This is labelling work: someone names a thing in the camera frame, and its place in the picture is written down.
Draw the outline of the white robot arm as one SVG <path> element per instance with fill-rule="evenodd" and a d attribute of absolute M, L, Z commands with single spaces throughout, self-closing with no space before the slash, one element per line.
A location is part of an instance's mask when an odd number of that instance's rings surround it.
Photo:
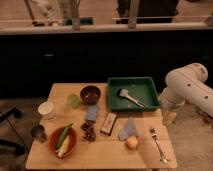
<path fill-rule="evenodd" d="M 178 109 L 185 102 L 194 104 L 213 118 L 213 88 L 205 84 L 207 78 L 208 71 L 200 63 L 192 63 L 167 73 L 166 87 L 159 96 L 165 126 L 174 121 Z"/>

